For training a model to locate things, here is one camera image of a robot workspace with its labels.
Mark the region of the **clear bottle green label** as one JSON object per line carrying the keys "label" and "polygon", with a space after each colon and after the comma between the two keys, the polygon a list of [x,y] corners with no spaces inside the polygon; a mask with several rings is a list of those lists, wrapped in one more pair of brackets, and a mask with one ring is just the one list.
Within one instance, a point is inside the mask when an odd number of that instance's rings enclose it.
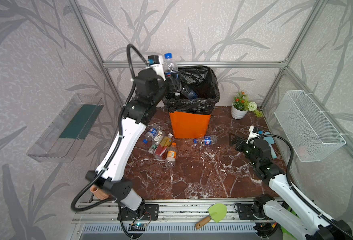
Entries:
{"label": "clear bottle green label", "polygon": [[175,96],[175,99],[180,99],[181,98],[181,93],[175,92],[174,96]]}

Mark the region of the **clear bottle white cap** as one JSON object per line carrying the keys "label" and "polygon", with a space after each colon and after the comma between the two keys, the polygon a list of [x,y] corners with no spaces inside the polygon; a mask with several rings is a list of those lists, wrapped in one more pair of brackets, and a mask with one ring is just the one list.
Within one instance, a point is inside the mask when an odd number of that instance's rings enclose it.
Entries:
{"label": "clear bottle white cap", "polygon": [[164,54],[164,57],[165,57],[165,61],[163,64],[163,69],[164,69],[165,76],[167,78],[177,79],[179,75],[178,65],[173,59],[172,54],[166,53]]}

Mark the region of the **orange label clear bottle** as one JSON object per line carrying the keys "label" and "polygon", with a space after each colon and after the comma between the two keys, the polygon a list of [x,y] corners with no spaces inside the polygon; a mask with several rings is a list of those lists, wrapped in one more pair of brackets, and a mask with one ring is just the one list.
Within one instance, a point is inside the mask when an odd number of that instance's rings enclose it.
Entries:
{"label": "orange label clear bottle", "polygon": [[174,167],[176,164],[177,157],[177,144],[172,143],[170,147],[168,147],[167,156],[166,156],[166,166]]}

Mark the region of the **blue label water bottle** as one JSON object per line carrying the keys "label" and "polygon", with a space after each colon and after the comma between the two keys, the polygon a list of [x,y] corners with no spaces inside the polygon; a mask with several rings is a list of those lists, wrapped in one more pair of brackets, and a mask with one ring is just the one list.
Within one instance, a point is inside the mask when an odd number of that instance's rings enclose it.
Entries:
{"label": "blue label water bottle", "polygon": [[187,99],[197,99],[198,95],[189,87],[189,86],[183,86],[181,89],[181,93],[187,98]]}

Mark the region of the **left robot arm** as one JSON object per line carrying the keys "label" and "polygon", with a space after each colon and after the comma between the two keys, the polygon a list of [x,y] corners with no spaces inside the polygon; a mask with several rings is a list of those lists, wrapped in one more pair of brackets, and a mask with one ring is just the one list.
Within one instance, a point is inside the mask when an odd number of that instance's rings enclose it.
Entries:
{"label": "left robot arm", "polygon": [[[119,113],[118,133],[100,165],[87,172],[89,183],[71,202],[74,212],[84,212],[113,200],[119,205],[119,210],[125,209],[134,219],[145,214],[145,200],[133,190],[131,181],[124,180],[124,172],[134,146],[155,115],[171,79],[165,77],[158,56],[151,55],[145,59],[132,44],[127,45],[126,53],[132,88]],[[77,207],[80,197],[91,187],[108,194],[108,198],[87,207]]]}

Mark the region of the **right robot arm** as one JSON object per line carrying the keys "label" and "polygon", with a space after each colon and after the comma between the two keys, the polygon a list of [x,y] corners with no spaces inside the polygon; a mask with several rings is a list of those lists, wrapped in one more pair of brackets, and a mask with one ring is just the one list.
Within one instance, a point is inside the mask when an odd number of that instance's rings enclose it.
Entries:
{"label": "right robot arm", "polygon": [[266,136],[246,140],[229,134],[229,144],[250,161],[257,176],[290,207],[288,210],[270,195],[254,198],[254,213],[276,221],[297,240],[353,240],[350,226],[337,221],[305,196],[283,171],[272,162]]}

